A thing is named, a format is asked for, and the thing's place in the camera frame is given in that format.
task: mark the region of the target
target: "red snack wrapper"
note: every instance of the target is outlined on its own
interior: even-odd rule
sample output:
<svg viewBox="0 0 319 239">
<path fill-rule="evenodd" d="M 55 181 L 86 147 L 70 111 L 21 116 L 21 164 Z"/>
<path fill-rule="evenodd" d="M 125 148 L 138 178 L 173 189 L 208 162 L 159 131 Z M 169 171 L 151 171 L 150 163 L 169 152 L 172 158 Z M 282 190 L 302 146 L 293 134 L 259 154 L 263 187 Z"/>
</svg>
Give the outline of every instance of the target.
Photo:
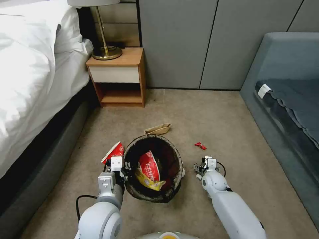
<svg viewBox="0 0 319 239">
<path fill-rule="evenodd" d="M 105 164 L 106 161 L 110 160 L 113 156 L 123 156 L 124 147 L 120 141 L 118 141 L 104 156 L 101 163 Z"/>
<path fill-rule="evenodd" d="M 143 154 L 139 160 L 142 173 L 151 180 L 160 181 L 160 171 L 151 151 Z"/>
<path fill-rule="evenodd" d="M 198 143 L 196 143 L 194 145 L 197 146 L 197 147 L 200 147 L 203 150 L 206 150 L 206 147 L 201 142 L 198 142 Z"/>
</svg>

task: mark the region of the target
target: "yellow snack bag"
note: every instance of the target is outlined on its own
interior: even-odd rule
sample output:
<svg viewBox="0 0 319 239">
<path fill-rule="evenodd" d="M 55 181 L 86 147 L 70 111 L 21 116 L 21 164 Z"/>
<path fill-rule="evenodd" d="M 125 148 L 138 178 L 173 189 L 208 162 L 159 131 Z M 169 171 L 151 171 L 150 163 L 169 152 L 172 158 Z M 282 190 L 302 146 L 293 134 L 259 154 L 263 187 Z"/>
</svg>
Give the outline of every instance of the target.
<svg viewBox="0 0 319 239">
<path fill-rule="evenodd" d="M 139 182 L 147 188 L 159 191 L 166 181 L 156 181 L 149 179 L 145 174 L 142 173 L 141 167 L 138 167 L 135 171 L 135 176 Z"/>
</svg>

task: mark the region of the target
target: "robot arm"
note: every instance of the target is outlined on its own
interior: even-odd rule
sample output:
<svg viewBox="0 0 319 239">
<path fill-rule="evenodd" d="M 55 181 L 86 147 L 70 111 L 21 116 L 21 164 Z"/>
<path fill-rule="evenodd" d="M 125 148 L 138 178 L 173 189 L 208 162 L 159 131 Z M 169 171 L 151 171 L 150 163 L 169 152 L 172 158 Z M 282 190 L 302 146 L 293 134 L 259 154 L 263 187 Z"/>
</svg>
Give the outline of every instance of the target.
<svg viewBox="0 0 319 239">
<path fill-rule="evenodd" d="M 216 171 L 216 159 L 206 156 L 202 166 L 194 165 L 197 178 L 212 199 L 213 207 L 231 239 L 266 239 L 263 225 L 244 200 Z"/>
<path fill-rule="evenodd" d="M 120 209 L 123 201 L 123 187 L 117 183 L 115 172 L 121 173 L 122 157 L 112 157 L 111 167 L 98 177 L 99 195 L 96 203 L 82 214 L 75 239 L 116 239 L 122 225 Z"/>
<path fill-rule="evenodd" d="M 123 166 L 122 157 L 112 157 L 111 167 L 98 177 L 100 188 L 96 203 L 89 207 L 80 218 L 79 230 L 75 239 L 116 239 L 122 225 L 120 208 L 124 190 L 116 184 L 114 171 L 120 176 Z M 266 239 L 264 227 L 247 206 L 244 200 L 227 185 L 226 179 L 216 171 L 217 161 L 206 156 L 202 164 L 194 165 L 198 172 L 196 176 L 201 180 L 204 190 L 212 199 L 213 207 L 231 239 Z M 155 238 L 193 239 L 185 234 L 158 232 L 141 237 L 141 239 Z"/>
</svg>

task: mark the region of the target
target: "wooden nightstand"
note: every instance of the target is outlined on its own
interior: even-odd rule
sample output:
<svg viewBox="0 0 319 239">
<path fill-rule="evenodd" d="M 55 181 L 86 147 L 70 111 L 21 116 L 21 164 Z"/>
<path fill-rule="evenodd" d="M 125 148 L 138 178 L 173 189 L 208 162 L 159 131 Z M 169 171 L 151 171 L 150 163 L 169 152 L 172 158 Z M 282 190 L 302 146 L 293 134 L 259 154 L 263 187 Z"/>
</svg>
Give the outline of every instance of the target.
<svg viewBox="0 0 319 239">
<path fill-rule="evenodd" d="M 146 83 L 143 48 L 125 48 L 122 52 L 122 56 L 113 60 L 91 57 L 86 62 L 101 107 L 144 107 Z"/>
</svg>

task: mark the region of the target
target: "white pillow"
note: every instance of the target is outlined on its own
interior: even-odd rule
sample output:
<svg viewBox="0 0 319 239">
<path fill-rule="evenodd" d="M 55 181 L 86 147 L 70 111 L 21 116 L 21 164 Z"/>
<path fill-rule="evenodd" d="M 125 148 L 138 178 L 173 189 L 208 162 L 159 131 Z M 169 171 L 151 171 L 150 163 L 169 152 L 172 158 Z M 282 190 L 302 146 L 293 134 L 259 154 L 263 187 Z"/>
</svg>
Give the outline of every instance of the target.
<svg viewBox="0 0 319 239">
<path fill-rule="evenodd" d="M 54 45 L 56 54 L 82 49 L 79 16 L 76 8 L 67 4 L 67 0 L 50 0 L 31 4 L 1 8 L 0 14 L 30 16 L 39 21 L 60 24 Z"/>
</svg>

